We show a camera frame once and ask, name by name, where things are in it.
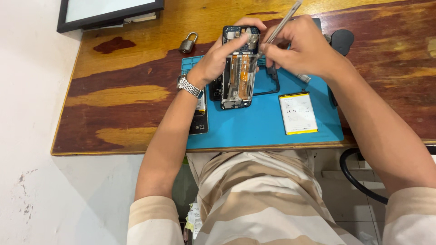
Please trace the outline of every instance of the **picture frame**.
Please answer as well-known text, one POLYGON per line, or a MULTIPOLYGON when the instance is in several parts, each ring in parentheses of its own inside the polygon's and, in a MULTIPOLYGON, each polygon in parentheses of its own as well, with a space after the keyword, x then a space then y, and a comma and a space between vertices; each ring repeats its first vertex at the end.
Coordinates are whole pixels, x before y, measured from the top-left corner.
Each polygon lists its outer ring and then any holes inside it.
POLYGON ((77 29, 91 29, 98 27, 108 27, 124 23, 124 19, 143 14, 149 14, 164 9, 164 0, 155 0, 153 3, 142 4, 130 8, 125 8, 105 14, 99 14, 88 18, 65 22, 68 11, 68 0, 61 0, 59 10, 58 33, 73 31, 77 29))

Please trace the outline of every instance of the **wooden desk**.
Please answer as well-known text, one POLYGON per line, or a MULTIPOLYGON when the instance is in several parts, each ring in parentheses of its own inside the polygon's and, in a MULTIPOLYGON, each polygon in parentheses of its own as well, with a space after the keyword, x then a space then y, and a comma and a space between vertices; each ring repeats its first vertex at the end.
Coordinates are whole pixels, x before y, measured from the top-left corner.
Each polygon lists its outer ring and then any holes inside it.
MULTIPOLYGON (((243 16, 278 24, 293 1, 166 0, 160 19, 83 34, 52 155, 144 153, 175 96, 181 59, 203 55, 222 27, 243 16), (177 51, 196 31, 189 55, 177 51)), ((321 19, 323 32, 355 35, 348 58, 426 144, 436 143, 436 1, 305 0, 296 15, 321 19)), ((340 142, 198 151, 356 146, 340 113, 340 142)))

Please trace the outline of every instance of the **blue silicone repair mat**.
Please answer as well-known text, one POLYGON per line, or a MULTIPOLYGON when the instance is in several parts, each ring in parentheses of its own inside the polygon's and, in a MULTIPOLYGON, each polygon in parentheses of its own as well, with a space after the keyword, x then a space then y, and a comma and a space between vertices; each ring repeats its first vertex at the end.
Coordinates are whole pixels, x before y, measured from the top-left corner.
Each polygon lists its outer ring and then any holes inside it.
MULTIPOLYGON (((182 59, 182 74, 186 74, 201 56, 182 59)), ((222 110, 219 101, 211 101, 207 92, 209 132, 190 135, 187 149, 231 146, 257 146, 343 140, 336 107, 331 102, 329 88, 319 77, 311 76, 305 84, 284 69, 277 71, 280 91, 253 96, 251 106, 222 110), (280 111, 279 95, 309 91, 319 132, 286 135, 280 111)), ((275 90, 275 82, 261 68, 256 74, 254 93, 275 90)))

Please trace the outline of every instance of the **wooden table edge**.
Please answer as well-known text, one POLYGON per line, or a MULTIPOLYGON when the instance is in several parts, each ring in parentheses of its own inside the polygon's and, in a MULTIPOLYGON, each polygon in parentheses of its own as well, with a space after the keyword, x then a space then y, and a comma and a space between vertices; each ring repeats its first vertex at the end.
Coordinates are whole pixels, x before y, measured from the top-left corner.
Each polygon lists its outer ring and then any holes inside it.
MULTIPOLYGON (((435 145, 436 140, 422 139, 425 145, 435 145)), ((203 148, 203 149, 187 149, 186 153, 201 153, 201 152, 231 152, 231 151, 264 151, 264 150, 296 150, 296 149, 333 149, 333 148, 355 148, 356 143, 348 143, 341 141, 328 141, 324 144, 315 143, 302 143, 302 144, 282 144, 282 145, 263 145, 263 146, 237 146, 237 147, 220 147, 220 148, 203 148)), ((66 156, 96 156, 96 155, 133 155, 144 154, 145 151, 96 151, 96 152, 68 152, 68 153, 54 153, 53 149, 51 155, 55 157, 66 156)))
POLYGON ((83 38, 80 40, 80 45, 79 45, 79 49, 77 50, 76 60, 74 61, 73 70, 71 70, 71 76, 70 76, 70 81, 68 82, 67 92, 65 93, 65 98, 64 98, 64 102, 62 103, 61 113, 59 114, 58 124, 56 126, 56 131, 54 133, 53 142, 51 143, 51 150, 50 150, 50 152, 51 152, 52 156, 55 156, 53 154, 53 148, 55 146, 56 137, 58 136, 59 126, 61 124, 62 113, 64 112, 65 102, 67 101, 68 92, 70 91, 71 81, 73 80, 73 74, 74 74, 74 70, 76 69, 77 59, 79 58, 79 53, 80 53, 80 49, 82 48, 82 44, 83 44, 83 38))

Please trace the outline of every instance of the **left hand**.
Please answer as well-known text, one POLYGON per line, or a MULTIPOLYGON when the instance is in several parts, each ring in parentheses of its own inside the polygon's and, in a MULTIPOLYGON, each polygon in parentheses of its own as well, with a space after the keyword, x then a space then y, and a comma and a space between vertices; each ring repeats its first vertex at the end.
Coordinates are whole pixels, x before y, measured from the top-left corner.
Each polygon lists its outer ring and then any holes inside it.
MULTIPOLYGON (((259 30, 266 30, 266 26, 258 18, 244 17, 238 20, 235 26, 255 26, 259 30)), ((240 38, 235 38, 222 45, 222 35, 209 49, 204 57, 189 71, 187 80, 199 89, 203 89, 211 81, 222 74, 225 68, 225 58, 236 49, 244 45, 248 40, 248 34, 244 33, 240 38)))

